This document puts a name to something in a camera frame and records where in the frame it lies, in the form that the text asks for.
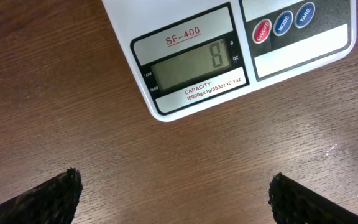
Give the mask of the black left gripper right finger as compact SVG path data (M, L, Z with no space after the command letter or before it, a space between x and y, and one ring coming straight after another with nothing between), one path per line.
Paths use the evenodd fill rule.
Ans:
M279 224L353 224L358 215L278 173L269 185L268 204Z

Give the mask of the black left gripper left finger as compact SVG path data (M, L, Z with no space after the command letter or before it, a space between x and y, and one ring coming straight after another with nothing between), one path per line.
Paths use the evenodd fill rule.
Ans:
M69 168L0 204L0 223L71 224L82 190L79 170Z

